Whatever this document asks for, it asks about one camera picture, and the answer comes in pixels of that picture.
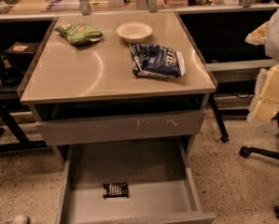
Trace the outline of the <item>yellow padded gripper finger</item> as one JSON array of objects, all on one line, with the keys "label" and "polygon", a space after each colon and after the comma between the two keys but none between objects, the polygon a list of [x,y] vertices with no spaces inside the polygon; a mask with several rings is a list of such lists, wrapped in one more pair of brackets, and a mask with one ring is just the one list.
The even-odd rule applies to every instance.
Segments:
[{"label": "yellow padded gripper finger", "polygon": [[248,34],[245,38],[245,42],[254,46],[264,45],[268,24],[269,23],[266,21],[261,24],[259,28]]},{"label": "yellow padded gripper finger", "polygon": [[248,122],[269,122],[279,112],[279,64],[259,70]]}]

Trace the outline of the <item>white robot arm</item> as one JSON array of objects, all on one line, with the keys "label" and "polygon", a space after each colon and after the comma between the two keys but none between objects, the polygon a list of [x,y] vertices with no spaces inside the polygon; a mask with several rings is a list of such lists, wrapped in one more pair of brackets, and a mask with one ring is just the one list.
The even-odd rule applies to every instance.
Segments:
[{"label": "white robot arm", "polygon": [[259,125],[272,120],[279,111],[279,8],[269,21],[250,33],[245,42],[263,45],[266,55],[277,61],[277,65],[270,69],[261,68],[258,73],[247,120]]}]

